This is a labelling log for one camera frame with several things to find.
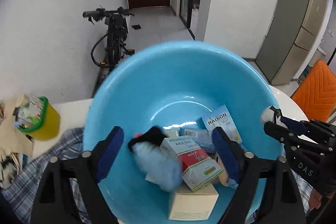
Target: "white cardboard box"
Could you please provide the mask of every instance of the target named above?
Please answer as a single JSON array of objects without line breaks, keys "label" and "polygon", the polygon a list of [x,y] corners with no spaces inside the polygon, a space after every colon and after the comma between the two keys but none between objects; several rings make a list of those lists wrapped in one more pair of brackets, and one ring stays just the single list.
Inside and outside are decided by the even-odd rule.
[{"label": "white cardboard box", "polygon": [[223,169],[190,136],[164,138],[160,150],[182,162],[182,179],[195,192],[218,177]]},{"label": "white cardboard box", "polygon": [[170,194],[169,220],[207,220],[216,204],[218,193],[214,186],[207,186],[193,192],[185,184]]}]

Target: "bicycle pedal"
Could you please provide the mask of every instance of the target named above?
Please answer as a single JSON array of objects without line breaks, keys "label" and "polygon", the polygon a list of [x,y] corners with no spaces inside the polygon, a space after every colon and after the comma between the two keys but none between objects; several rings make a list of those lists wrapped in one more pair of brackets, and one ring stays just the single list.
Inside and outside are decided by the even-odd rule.
[{"label": "bicycle pedal", "polygon": [[127,50],[127,51],[125,52],[125,54],[126,54],[126,55],[133,55],[133,54],[135,54],[135,50]]}]

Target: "bicycle handlebar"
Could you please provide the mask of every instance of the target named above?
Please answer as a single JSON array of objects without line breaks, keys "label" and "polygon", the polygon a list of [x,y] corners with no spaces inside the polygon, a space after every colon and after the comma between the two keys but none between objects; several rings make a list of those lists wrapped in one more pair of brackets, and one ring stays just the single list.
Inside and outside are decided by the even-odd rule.
[{"label": "bicycle handlebar", "polygon": [[120,14],[120,15],[124,15],[124,16],[129,16],[131,15],[129,13],[128,9],[124,9],[122,7],[119,7],[118,10],[112,10],[112,11],[106,11],[103,8],[98,8],[95,11],[87,11],[83,13],[83,17],[93,17],[94,19],[96,18],[104,18],[104,17],[110,17],[112,14]]}]

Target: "yellow container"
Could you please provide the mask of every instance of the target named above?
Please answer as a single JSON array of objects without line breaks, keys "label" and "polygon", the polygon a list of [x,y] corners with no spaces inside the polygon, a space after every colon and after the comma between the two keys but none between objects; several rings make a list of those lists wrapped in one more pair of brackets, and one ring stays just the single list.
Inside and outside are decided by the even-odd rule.
[{"label": "yellow container", "polygon": [[43,102],[43,109],[41,111],[41,119],[38,124],[33,125],[30,128],[20,128],[23,133],[28,134],[35,140],[46,141],[55,138],[58,134],[60,115],[49,104],[46,97],[39,97]]}]

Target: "white table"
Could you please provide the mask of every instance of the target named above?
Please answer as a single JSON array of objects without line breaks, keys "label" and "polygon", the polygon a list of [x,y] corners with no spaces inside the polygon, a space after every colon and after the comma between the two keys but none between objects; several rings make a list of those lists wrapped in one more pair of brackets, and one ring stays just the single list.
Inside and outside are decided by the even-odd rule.
[{"label": "white table", "polygon": [[[308,121],[301,108],[291,98],[273,86],[270,86],[270,88],[273,91],[284,116],[297,121]],[[55,110],[61,116],[58,135],[57,137],[48,141],[35,140],[33,158],[38,157],[53,147],[61,138],[65,130],[84,126],[86,114],[92,101],[93,99],[86,99],[53,105]],[[313,140],[307,138],[306,136],[302,136],[300,138],[313,142]]]}]

